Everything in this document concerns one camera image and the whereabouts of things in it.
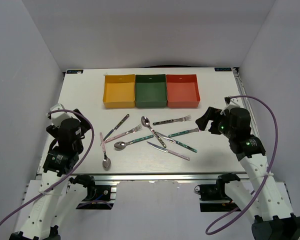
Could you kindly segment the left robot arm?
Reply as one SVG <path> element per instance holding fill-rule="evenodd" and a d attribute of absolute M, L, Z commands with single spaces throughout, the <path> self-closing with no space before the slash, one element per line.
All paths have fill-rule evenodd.
<path fill-rule="evenodd" d="M 88 175 L 72 180 L 69 193 L 62 195 L 70 175 L 83 162 L 80 154 L 87 156 L 82 140 L 87 131 L 93 131 L 90 121 L 78 109 L 72 111 L 57 104 L 47 113 L 52 124 L 46 131 L 53 137 L 43 164 L 38 195 L 24 203 L 32 204 L 30 213 L 11 240 L 59 240 L 59 228 L 81 200 L 95 196 L 96 187 Z"/>

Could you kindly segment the pink handled fork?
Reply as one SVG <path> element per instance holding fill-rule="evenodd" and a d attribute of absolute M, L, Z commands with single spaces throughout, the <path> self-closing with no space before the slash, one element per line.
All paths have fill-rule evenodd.
<path fill-rule="evenodd" d="M 114 141 L 114 140 L 117 140 L 117 139 L 119 139 L 119 138 L 122 138 L 122 137 L 124 137 L 124 136 L 126 136 L 126 135 L 136 133 L 136 132 L 140 131 L 141 129 L 142 129 L 142 125 L 139 124 L 139 125 L 137 125 L 136 127 L 132 128 L 132 129 L 126 131 L 126 132 L 123 132 L 123 133 L 121 133 L 121 134 L 118 134 L 118 135 L 116 135 L 116 136 L 113 136 L 113 137 L 108 138 L 104 143 L 106 144 L 106 143 L 112 142 L 112 141 Z"/>

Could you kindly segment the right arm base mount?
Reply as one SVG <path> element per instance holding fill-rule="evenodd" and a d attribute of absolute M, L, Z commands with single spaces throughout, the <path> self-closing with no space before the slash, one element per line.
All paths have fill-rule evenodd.
<path fill-rule="evenodd" d="M 226 173 L 219 175 L 214 184 L 196 185 L 194 192 L 199 195 L 200 211 L 202 213 L 230 212 L 232 210 L 240 212 L 238 206 L 225 193 L 225 185 L 233 181 L 240 182 L 241 179 L 235 173 Z"/>

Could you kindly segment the pink handled knife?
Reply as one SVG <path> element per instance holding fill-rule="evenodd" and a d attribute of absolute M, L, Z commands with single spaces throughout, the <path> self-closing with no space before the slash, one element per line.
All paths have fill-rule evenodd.
<path fill-rule="evenodd" d="M 176 157 L 179 157 L 179 158 L 181 158 L 181 159 L 190 161 L 190 158 L 187 157 L 187 156 L 185 156 L 185 155 L 182 155 L 182 154 L 177 153 L 177 152 L 175 152 L 175 151 L 172 151 L 172 150 L 170 150 L 170 149 L 167 149 L 167 148 L 158 146 L 158 145 L 156 145 L 156 144 L 154 144 L 154 143 L 151 143 L 151 142 L 149 142 L 149 141 L 147 141 L 147 143 L 148 143 L 151 147 L 153 147 L 153 148 L 155 148 L 155 149 L 157 149 L 157 150 L 159 150 L 159 151 L 162 151 L 162 152 L 165 152 L 165 153 L 169 153 L 169 154 L 174 155 L 174 156 L 176 156 Z"/>

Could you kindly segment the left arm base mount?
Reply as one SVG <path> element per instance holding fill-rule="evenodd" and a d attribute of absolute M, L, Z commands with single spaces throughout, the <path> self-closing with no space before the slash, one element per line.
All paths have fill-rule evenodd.
<path fill-rule="evenodd" d="M 84 198 L 76 207 L 77 210 L 111 210 L 113 203 L 111 203 L 112 186 L 96 183 L 93 176 L 77 175 L 69 178 L 70 191 L 76 192 L 75 187 L 83 191 Z"/>

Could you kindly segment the teal handled fork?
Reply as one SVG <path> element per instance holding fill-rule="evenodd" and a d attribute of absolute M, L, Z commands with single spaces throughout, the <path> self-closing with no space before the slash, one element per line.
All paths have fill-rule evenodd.
<path fill-rule="evenodd" d="M 201 130 L 198 127 L 196 127 L 196 128 L 193 128 L 193 129 L 183 130 L 183 131 L 180 131 L 180 132 L 169 134 L 168 137 L 173 138 L 173 137 L 178 137 L 178 136 L 182 136 L 182 135 L 186 135 L 186 134 L 197 133 L 197 132 L 200 132 L 200 131 Z"/>

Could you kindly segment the dark handled fork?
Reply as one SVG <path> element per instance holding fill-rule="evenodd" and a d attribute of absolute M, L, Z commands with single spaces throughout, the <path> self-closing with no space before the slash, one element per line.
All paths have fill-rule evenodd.
<path fill-rule="evenodd" d="M 192 116 L 189 114 L 189 115 L 186 115 L 186 116 L 183 116 L 180 118 L 157 121 L 157 122 L 154 122 L 153 125 L 157 126 L 157 125 L 164 125 L 164 124 L 170 124 L 170 123 L 175 123 L 175 122 L 186 122 L 186 121 L 190 121 L 191 119 L 192 119 Z"/>

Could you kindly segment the teal handled spoon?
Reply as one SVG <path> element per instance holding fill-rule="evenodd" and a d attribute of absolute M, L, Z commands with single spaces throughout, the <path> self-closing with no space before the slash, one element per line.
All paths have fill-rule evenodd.
<path fill-rule="evenodd" d="M 139 142 L 142 142 L 142 141 L 145 141 L 145 140 L 149 140 L 149 139 L 152 139 L 153 137 L 154 137 L 154 135 L 152 134 L 152 135 L 140 137 L 140 138 L 137 138 L 137 139 L 133 139 L 133 140 L 128 141 L 128 142 L 118 141 L 114 144 L 114 149 L 116 151 L 121 151 L 121 150 L 124 150 L 129 145 L 136 144 L 136 143 L 139 143 Z"/>

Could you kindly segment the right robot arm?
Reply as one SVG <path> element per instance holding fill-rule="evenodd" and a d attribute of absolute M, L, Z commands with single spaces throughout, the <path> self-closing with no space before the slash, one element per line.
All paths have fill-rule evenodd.
<path fill-rule="evenodd" d="M 228 139 L 231 151 L 245 169 L 254 189 L 251 195 L 234 173 L 220 175 L 216 181 L 216 195 L 230 198 L 251 223 L 256 240 L 297 240 L 300 238 L 300 216 L 285 202 L 268 165 L 261 140 L 251 133 L 251 116 L 247 109 L 209 107 L 196 124 L 204 130 Z"/>

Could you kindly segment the pink handled spoon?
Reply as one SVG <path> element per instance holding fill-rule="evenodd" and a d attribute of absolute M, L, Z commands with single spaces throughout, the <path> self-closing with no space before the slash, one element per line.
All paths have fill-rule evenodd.
<path fill-rule="evenodd" d="M 99 137 L 100 137 L 100 145 L 101 145 L 101 149 L 103 152 L 103 160 L 102 160 L 102 167 L 108 171 L 111 167 L 111 159 L 107 156 L 107 152 L 106 152 L 106 147 L 105 147 L 105 142 L 104 142 L 104 138 L 103 138 L 103 134 L 100 132 L 99 133 Z"/>

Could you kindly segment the dark handled spoon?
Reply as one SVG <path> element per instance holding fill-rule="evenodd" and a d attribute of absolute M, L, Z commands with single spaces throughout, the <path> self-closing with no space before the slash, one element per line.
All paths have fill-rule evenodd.
<path fill-rule="evenodd" d="M 158 133 L 151 127 L 151 122 L 147 117 L 145 117 L 145 116 L 141 117 L 141 124 L 151 131 L 151 133 L 155 136 L 155 138 L 160 142 L 160 144 L 164 148 L 167 147 L 167 145 L 164 143 L 164 141 L 161 139 L 161 137 L 158 135 Z"/>

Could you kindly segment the dark handled knife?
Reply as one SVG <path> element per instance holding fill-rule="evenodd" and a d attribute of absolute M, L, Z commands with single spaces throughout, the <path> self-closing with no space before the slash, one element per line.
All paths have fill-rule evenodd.
<path fill-rule="evenodd" d="M 120 122 L 107 133 L 107 135 L 103 138 L 103 141 L 105 142 L 129 117 L 130 115 L 127 114 L 123 119 L 121 119 Z"/>

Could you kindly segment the teal handled knife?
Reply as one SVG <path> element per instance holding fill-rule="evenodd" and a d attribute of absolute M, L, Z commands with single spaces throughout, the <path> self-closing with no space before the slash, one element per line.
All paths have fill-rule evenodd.
<path fill-rule="evenodd" d="M 185 149 L 187 149 L 187 150 L 189 150 L 189 151 L 191 151 L 191 152 L 194 152 L 194 153 L 197 153 L 197 152 L 198 152 L 195 148 L 193 148 L 193 147 L 191 147 L 191 146 L 188 146 L 188 145 L 186 145 L 186 144 L 184 144 L 184 143 L 182 143 L 182 142 L 180 142 L 180 141 L 177 141 L 177 140 L 175 140 L 175 139 L 172 139 L 172 138 L 170 138 L 170 137 L 168 137 L 168 136 L 166 136 L 166 135 L 164 135 L 164 134 L 162 134 L 162 133 L 160 133 L 160 132 L 157 132 L 157 134 L 158 134 L 160 137 L 163 137 L 165 140 L 167 140 L 167 141 L 169 141 L 169 142 L 171 142 L 171 143 L 177 144 L 177 145 L 179 145 L 179 146 L 181 146 L 181 147 L 183 147 L 183 148 L 185 148 Z"/>

